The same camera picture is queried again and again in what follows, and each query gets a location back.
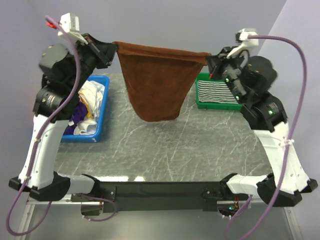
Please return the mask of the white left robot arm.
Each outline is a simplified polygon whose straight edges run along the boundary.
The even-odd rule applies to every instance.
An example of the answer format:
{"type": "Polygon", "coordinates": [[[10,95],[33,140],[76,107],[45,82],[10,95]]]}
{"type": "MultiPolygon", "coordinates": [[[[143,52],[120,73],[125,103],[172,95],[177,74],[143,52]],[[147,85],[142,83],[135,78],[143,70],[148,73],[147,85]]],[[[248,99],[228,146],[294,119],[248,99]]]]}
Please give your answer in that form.
{"type": "Polygon", "coordinates": [[[39,61],[41,89],[33,106],[33,132],[27,158],[20,174],[8,186],[27,192],[39,202],[54,202],[65,195],[83,195],[89,201],[101,196],[100,181],[87,174],[63,175],[54,170],[59,145],[76,105],[78,91],[95,69],[106,69],[118,49],[90,34],[87,43],[76,41],[73,50],[63,44],[46,48],[39,61]]]}

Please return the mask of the green white striped towel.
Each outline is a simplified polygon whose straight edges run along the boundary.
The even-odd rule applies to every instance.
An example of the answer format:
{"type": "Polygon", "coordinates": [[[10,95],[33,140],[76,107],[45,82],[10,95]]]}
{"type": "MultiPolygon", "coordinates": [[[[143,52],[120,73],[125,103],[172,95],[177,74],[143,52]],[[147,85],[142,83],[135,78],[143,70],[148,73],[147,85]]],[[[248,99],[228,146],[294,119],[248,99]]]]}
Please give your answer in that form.
{"type": "Polygon", "coordinates": [[[197,81],[198,100],[202,103],[238,104],[224,81],[197,81]]]}

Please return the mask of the brown towel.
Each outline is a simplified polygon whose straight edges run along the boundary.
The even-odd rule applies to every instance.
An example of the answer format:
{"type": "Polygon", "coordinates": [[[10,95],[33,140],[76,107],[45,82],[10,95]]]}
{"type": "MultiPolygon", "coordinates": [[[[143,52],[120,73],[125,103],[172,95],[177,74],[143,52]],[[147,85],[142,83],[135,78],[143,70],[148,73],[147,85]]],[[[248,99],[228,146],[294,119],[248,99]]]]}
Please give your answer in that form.
{"type": "Polygon", "coordinates": [[[129,101],[146,122],[175,120],[208,52],[117,42],[129,101]]]}

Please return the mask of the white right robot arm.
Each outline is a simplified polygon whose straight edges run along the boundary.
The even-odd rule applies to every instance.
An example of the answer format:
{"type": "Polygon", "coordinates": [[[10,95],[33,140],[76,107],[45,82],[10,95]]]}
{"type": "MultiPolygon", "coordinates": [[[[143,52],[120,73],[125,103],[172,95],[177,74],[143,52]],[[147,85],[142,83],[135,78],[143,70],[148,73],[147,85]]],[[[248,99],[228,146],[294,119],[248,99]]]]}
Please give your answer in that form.
{"type": "Polygon", "coordinates": [[[261,142],[272,172],[268,175],[243,176],[232,173],[221,180],[220,194],[231,200],[237,194],[258,196],[266,204],[279,186],[284,157],[287,158],[280,190],[274,207],[293,207],[302,194],[318,187],[303,170],[289,139],[289,122],[282,102],[269,92],[278,74],[270,60],[250,56],[248,50],[228,58],[233,47],[224,47],[217,55],[206,56],[211,80],[222,80],[242,105],[240,113],[261,142]]]}

